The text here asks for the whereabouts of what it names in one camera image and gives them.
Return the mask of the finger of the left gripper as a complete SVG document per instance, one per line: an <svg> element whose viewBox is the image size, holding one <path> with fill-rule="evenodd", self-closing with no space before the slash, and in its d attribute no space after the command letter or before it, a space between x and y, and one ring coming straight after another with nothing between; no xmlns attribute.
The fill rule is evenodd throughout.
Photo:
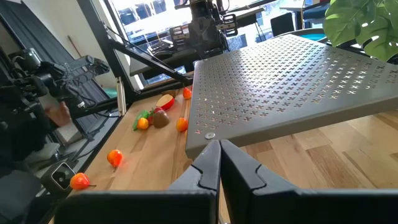
<svg viewBox="0 0 398 224"><path fill-rule="evenodd" d="M211 41L215 42L217 49L229 50L227 38L238 34L238 24L234 14L213 18L210 25Z"/></svg>
<svg viewBox="0 0 398 224"><path fill-rule="evenodd" d="M203 32L205 31L205 18L194 19L189 24L171 27L169 34L176 47L196 49L197 52L205 51Z"/></svg>

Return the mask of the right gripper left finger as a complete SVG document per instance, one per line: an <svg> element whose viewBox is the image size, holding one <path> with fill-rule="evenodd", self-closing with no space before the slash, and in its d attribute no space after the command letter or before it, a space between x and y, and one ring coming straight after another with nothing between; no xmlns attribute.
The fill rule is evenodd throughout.
<svg viewBox="0 0 398 224"><path fill-rule="evenodd" d="M210 141L167 190L84 191L68 197L55 223L217 223L221 146Z"/></svg>

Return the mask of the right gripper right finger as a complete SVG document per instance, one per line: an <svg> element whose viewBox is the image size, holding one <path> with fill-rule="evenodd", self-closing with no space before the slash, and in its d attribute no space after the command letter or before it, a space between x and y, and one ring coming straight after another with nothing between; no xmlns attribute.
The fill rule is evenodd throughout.
<svg viewBox="0 0 398 224"><path fill-rule="evenodd" d="M301 189L230 141L220 145L231 223L397 223L395 189Z"/></svg>

